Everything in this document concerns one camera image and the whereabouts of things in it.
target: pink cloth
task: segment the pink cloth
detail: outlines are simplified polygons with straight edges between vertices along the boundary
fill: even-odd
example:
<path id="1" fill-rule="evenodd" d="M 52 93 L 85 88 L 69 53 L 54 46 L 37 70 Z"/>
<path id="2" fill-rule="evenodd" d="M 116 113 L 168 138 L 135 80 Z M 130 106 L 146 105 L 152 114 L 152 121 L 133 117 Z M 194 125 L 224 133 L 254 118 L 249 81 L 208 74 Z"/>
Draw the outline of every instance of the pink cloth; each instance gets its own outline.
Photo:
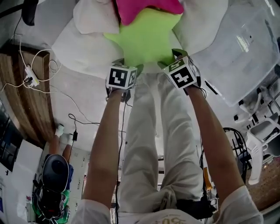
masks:
<path id="1" fill-rule="evenodd" d="M 154 6 L 173 14 L 182 14 L 178 0 L 116 0 L 123 25 L 129 25 L 144 8 Z"/>

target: shoe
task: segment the shoe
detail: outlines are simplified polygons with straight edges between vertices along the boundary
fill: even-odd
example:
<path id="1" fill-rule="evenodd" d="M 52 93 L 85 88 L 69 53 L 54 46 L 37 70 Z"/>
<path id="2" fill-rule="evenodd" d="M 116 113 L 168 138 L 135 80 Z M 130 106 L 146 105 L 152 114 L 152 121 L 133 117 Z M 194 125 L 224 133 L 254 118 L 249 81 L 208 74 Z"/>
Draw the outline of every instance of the shoe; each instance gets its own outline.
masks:
<path id="1" fill-rule="evenodd" d="M 73 135 L 72 134 L 68 134 L 67 145 L 73 145 Z"/>
<path id="2" fill-rule="evenodd" d="M 58 137 L 60 137 L 64 133 L 64 126 L 62 124 L 59 124 L 56 128 L 56 133 Z"/>

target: white wall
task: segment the white wall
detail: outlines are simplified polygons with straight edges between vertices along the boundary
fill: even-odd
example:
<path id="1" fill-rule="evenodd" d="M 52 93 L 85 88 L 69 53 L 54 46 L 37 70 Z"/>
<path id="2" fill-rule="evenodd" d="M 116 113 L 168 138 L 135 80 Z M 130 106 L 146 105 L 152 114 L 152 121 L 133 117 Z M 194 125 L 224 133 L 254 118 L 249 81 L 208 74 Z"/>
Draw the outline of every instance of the white wall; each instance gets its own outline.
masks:
<path id="1" fill-rule="evenodd" d="M 23 140 L 19 148 L 13 172 L 0 164 L 2 183 L 3 211 L 0 218 L 5 224 L 27 224 L 26 197 L 32 196 L 32 180 L 42 149 Z"/>

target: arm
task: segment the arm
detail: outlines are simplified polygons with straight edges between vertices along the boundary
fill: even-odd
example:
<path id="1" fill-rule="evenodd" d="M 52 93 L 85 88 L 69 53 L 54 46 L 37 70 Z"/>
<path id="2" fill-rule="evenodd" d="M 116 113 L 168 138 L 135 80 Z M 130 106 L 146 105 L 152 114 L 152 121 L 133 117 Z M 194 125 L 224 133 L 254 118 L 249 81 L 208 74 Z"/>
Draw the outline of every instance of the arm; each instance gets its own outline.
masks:
<path id="1" fill-rule="evenodd" d="M 118 174 L 119 105 L 121 91 L 110 95 L 91 150 L 87 184 L 82 199 L 111 208 Z"/>
<path id="2" fill-rule="evenodd" d="M 228 137 L 202 92 L 195 87 L 188 87 L 186 90 L 196 113 L 209 173 L 223 202 L 244 183 Z"/>

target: white pillow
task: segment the white pillow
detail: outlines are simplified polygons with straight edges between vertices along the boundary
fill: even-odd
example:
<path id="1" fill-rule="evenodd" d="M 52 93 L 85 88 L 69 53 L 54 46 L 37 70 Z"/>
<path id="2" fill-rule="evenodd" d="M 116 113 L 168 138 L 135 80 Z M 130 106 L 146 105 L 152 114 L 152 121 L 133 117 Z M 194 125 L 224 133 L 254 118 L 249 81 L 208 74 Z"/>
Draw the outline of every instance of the white pillow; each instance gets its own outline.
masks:
<path id="1" fill-rule="evenodd" d="M 119 33 L 119 21 L 111 0 L 80 0 L 73 10 L 73 18 L 81 34 Z"/>
<path id="2" fill-rule="evenodd" d="M 102 33 L 81 34 L 74 20 L 63 29 L 52 49 L 67 68 L 106 78 L 112 61 L 123 58 L 122 49 Z"/>
<path id="3" fill-rule="evenodd" d="M 181 46 L 189 55 L 212 44 L 221 20 L 228 8 L 228 0 L 180 0 L 184 13 L 173 28 Z"/>

